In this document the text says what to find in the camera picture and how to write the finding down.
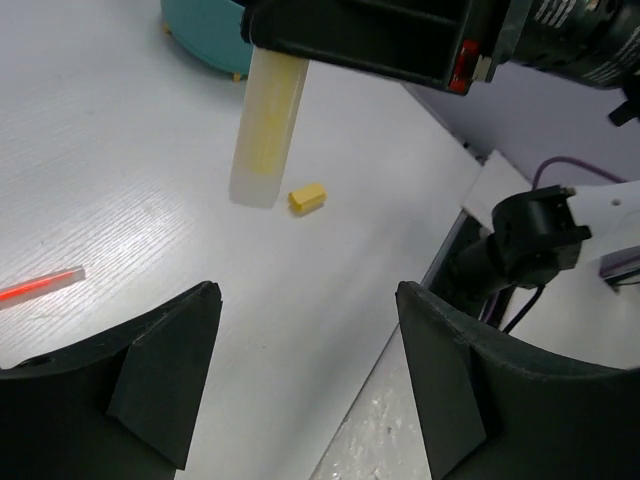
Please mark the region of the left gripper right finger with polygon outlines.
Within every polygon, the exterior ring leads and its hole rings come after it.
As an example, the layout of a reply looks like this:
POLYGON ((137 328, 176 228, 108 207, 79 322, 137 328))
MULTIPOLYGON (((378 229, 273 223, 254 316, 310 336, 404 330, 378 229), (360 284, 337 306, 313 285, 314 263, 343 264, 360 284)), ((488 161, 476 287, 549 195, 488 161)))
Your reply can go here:
POLYGON ((537 348, 414 282, 396 302, 435 479, 635 479, 639 373, 537 348))

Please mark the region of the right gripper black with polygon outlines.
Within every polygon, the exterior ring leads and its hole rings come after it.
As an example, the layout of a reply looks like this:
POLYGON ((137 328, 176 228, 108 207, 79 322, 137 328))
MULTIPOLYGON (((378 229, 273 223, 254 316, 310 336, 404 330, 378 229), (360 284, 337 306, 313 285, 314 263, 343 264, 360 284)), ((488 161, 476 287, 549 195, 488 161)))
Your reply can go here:
POLYGON ((516 63, 600 90, 620 90, 614 125, 639 118, 637 1, 486 1, 491 10, 481 44, 479 80, 516 63))

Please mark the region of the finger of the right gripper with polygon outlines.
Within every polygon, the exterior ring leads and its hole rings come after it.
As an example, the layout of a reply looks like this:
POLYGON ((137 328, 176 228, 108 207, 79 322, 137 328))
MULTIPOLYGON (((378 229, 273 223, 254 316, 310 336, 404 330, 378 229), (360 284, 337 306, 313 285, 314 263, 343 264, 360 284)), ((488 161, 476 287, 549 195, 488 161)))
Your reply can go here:
POLYGON ((248 1, 241 36, 258 48, 464 94, 487 21, 485 1, 248 1))

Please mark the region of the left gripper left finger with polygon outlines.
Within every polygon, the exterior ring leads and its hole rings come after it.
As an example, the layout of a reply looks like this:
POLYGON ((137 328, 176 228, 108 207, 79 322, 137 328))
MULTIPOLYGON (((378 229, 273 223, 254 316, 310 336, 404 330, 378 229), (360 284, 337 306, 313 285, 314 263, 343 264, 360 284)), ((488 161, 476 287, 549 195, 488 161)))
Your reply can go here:
POLYGON ((1 372, 4 479, 172 479, 185 469, 222 309, 202 282, 1 372))

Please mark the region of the yellow translucent marker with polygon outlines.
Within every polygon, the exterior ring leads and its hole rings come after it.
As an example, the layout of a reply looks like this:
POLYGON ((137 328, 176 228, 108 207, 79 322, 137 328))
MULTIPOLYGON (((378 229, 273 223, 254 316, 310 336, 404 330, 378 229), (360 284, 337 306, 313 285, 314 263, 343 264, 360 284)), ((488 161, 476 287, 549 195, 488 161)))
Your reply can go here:
POLYGON ((278 199, 308 66, 306 59, 253 49, 229 183, 232 202, 267 209, 278 199))

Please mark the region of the yellow marker cap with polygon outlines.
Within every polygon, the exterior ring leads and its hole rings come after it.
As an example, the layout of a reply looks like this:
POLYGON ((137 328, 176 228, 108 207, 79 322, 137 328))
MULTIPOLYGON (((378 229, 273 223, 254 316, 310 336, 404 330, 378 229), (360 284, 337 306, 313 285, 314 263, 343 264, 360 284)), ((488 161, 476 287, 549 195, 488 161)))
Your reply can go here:
POLYGON ((306 185, 288 194, 289 209, 296 215, 306 215, 324 205, 325 188, 319 183, 306 185))

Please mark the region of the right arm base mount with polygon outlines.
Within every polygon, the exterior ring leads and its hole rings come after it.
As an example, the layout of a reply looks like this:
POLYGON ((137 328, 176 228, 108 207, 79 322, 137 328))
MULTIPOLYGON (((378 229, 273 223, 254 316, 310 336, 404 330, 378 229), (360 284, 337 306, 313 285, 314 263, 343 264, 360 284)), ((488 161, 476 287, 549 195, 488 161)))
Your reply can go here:
POLYGON ((574 268, 588 227, 576 223, 575 190, 552 186, 508 197, 491 226, 466 212, 454 228, 433 291, 458 310, 510 331, 560 272, 574 268))

